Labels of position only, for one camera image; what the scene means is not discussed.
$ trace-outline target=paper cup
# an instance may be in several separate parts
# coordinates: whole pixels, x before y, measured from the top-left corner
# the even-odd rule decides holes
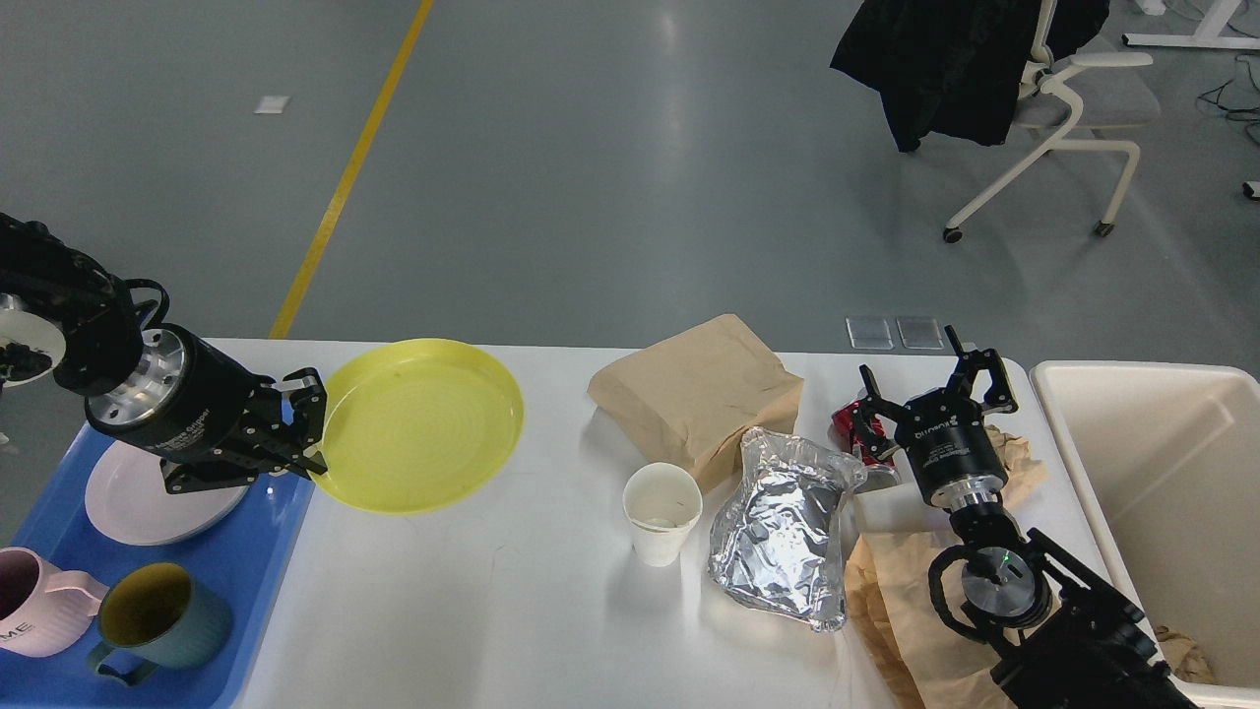
[[[650,463],[630,476],[621,506],[639,560],[649,567],[668,567],[678,559],[687,535],[701,519],[703,500],[687,471],[670,463]]]

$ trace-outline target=yellow floor line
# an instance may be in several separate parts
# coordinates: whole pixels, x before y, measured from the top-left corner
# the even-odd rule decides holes
[[[311,239],[310,248],[306,249],[306,257],[302,258],[302,264],[299,266],[297,275],[294,277],[292,285],[289,286],[289,295],[285,296],[285,303],[280,306],[280,314],[276,315],[276,321],[271,325],[271,334],[268,336],[272,339],[289,336],[289,327],[292,326],[294,317],[297,316],[297,307],[301,306],[302,297],[306,296],[306,290],[311,285],[311,278],[315,276],[315,268],[319,267],[320,258],[324,257],[324,248],[328,247],[328,242],[333,237],[336,220],[341,218],[341,208],[345,207],[345,200],[350,196],[350,190],[354,189],[354,180],[359,176],[359,167],[363,166],[363,160],[368,156],[368,149],[372,147],[372,139],[375,137],[377,128],[381,127],[381,118],[384,117],[386,111],[389,108],[389,99],[393,98],[394,88],[398,86],[402,71],[407,67],[407,59],[411,57],[411,50],[416,45],[416,38],[420,37],[420,30],[425,26],[425,19],[428,16],[428,9],[432,5],[433,0],[423,0],[420,4],[420,9],[416,10],[416,18],[411,20],[407,37],[403,38],[402,47],[398,48],[398,54],[394,55],[394,63],[389,67],[389,76],[386,77],[386,82],[381,87],[381,93],[377,94],[377,102],[372,106],[372,113],[368,115],[368,122],[363,126],[363,132],[359,133],[359,141],[354,145],[354,151],[350,152],[350,161],[345,164],[345,170],[341,171],[341,179],[336,183],[336,190],[333,191],[333,198],[328,201],[324,218],[320,219],[319,228],[315,229],[315,238]]]

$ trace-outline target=white bin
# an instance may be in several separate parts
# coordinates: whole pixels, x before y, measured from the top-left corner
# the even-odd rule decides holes
[[[1232,368],[1045,363],[1032,370],[1116,588],[1198,641],[1221,686],[1260,708],[1260,385]]]

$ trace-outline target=white plate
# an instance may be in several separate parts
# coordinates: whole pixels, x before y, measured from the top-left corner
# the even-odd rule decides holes
[[[160,458],[115,442],[87,481],[87,519],[105,536],[132,547],[171,544],[200,534],[227,516],[247,487],[168,495]]]

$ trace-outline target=office chair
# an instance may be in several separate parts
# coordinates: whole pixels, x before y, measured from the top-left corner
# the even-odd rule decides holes
[[[1056,63],[1046,45],[1055,5],[1056,0],[1042,0],[1012,121],[1012,125],[1029,128],[1037,136],[1042,130],[1052,132],[945,222],[942,235],[948,243],[963,238],[963,222],[1051,150],[1116,151],[1126,155],[1111,201],[1095,224],[1094,233],[1108,235],[1115,228],[1115,215],[1138,167],[1140,150],[1130,140],[1105,139],[1102,131],[1143,126],[1159,116],[1159,101],[1131,71],[1133,67],[1150,64],[1152,59],[1142,52],[1099,52],[1111,48],[1096,38],[1081,53]],[[1077,128],[1091,130],[1094,137],[1068,137]]]

